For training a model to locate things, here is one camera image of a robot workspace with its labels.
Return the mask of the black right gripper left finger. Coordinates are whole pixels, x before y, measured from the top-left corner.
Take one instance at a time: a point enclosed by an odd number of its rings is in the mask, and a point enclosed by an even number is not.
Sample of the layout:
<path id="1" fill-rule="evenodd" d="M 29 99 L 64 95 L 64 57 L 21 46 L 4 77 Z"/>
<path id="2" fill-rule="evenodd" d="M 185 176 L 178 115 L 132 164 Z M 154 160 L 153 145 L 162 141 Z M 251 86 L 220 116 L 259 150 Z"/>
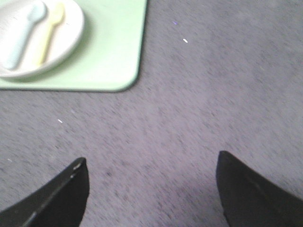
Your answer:
<path id="1" fill-rule="evenodd" d="M 74 160 L 31 195 L 0 213 L 2 227 L 78 227 L 89 197 L 84 157 Z"/>

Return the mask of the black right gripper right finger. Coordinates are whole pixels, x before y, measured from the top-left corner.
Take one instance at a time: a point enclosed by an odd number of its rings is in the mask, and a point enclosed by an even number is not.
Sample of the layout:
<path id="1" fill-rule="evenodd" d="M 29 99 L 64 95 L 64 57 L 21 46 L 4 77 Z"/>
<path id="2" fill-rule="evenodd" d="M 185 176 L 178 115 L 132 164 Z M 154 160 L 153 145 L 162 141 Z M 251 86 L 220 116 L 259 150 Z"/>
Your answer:
<path id="1" fill-rule="evenodd" d="M 231 227 L 301 227 L 303 201 L 273 184 L 228 151 L 220 151 L 216 183 Z"/>

